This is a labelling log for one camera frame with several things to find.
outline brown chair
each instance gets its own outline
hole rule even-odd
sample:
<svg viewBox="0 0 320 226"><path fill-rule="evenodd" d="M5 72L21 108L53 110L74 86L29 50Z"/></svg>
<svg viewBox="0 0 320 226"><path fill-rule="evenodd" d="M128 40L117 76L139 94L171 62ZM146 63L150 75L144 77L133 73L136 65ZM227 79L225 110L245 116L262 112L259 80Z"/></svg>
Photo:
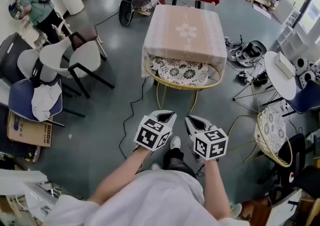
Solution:
<svg viewBox="0 0 320 226"><path fill-rule="evenodd" d="M85 40L86 42L90 42L90 41L95 41L100 50L102 51L103 55L100 54L100 57L103 60L106 60L106 58L108 57L105 50L103 49L102 45L101 45L101 40L98 36L98 32L95 26L93 25L87 25L84 28L81 28L79 31L77 31ZM74 45L75 45L75 49L78 49L79 47L81 47L84 44L83 41L81 41L77 36L74 37Z"/></svg>

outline white shirt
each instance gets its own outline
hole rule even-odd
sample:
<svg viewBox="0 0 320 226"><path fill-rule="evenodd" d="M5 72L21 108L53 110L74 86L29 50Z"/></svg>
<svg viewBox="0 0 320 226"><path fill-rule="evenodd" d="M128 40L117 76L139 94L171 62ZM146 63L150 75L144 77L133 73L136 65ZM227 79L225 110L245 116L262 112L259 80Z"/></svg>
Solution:
<svg viewBox="0 0 320 226"><path fill-rule="evenodd" d="M204 207L199 182L184 172L148 170L102 206L62 195L43 226L250 226L217 221Z"/></svg>

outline beige tablecloth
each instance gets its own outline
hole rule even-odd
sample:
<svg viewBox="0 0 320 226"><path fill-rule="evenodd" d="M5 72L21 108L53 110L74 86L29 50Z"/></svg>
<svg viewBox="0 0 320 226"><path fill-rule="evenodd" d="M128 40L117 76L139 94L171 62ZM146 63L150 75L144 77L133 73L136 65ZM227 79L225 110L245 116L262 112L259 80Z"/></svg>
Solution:
<svg viewBox="0 0 320 226"><path fill-rule="evenodd" d="M150 57L210 64L222 77L227 49L217 13L157 5L142 48L142 77L148 76L145 64Z"/></svg>

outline floor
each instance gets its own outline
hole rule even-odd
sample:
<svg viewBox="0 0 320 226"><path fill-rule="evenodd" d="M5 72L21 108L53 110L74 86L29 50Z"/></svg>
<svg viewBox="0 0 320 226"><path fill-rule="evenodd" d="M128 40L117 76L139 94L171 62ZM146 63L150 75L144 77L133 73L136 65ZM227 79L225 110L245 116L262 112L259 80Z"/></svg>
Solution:
<svg viewBox="0 0 320 226"><path fill-rule="evenodd" d="M101 23L117 12L119 3L120 0L84 1L85 10L67 21L73 31L86 23ZM234 42L239 41L241 34L244 40L260 40L269 48L282 30L277 21L268 19L242 0L220 0L217 7L203 4L203 9L218 13L223 33ZM59 114L55 120L64 123L66 128L54 128L52 147L44 148L39 162L33 166L33 169L45 173L49 180L75 194L88 197L99 182L124 160L118 145L124 136L123 121L131 114L130 102L139 99L142 94L144 79L141 78L141 53L150 20L151 17L135 15L130 26L123 28L118 17L114 16L97 26L108 55L98 73L116 88L111 90L86 78L84 85L91 94L91 99L87 100L83 95L65 97L64 106L84 113L86 118L64 112ZM225 132L229 131L239 115L251 114L248 109L233 101L233 97L244 86L236 80L237 74L231 66L226 65L223 82L216 88L200 92L193 114L208 119ZM73 80L65 82L77 88ZM148 78L143 89L143 100L133 105L134 117L126 123L127 138L121 148L127 156L135 146L133 137L140 120L158 109L155 91L152 80ZM260 104L267 101L270 95L271 93L260 95ZM164 108L178 114L173 128L174 135L182 139L181 149L185 153L185 161L196 171L200 165L196 164L191 155L191 141L184 125L191 99L191 92L168 89ZM254 104L253 98L248 98L246 102ZM292 115L290 119L297 129L302 127L304 134L319 128L317 114ZM286 122L287 135L291 137L295 135L295 129L287 119ZM253 140L254 127L254 120L242 119L229 139L229 151L218 163L226 192L232 202L263 195L270 189L271 181L265 185L258 185L256 181L271 168L272 163L265 157L243 163L253 150L253 144L233 149ZM162 164L162 155L168 148L169 143L166 148L155 152L144 163L143 169L150 168L153 162ZM199 178L199 181L203 184L204 178Z"/></svg>

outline floral cushion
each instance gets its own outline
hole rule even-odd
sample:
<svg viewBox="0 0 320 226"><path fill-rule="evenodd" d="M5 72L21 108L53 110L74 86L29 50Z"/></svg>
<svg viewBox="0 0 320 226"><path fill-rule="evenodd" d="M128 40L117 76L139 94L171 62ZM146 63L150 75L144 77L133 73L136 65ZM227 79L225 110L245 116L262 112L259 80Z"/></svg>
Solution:
<svg viewBox="0 0 320 226"><path fill-rule="evenodd" d="M256 124L254 134L255 140L259 143L263 143L265 150L262 148L262 151L268 152L267 146L262 139L263 135L271 150L274 153L277 153L287 140L285 134L286 123L281 114L273 107L268 106L258 117L258 122L262 132L259 131L258 124Z"/></svg>
<svg viewBox="0 0 320 226"><path fill-rule="evenodd" d="M169 82L203 86L208 80L208 65L197 62L158 58L158 74Z"/></svg>

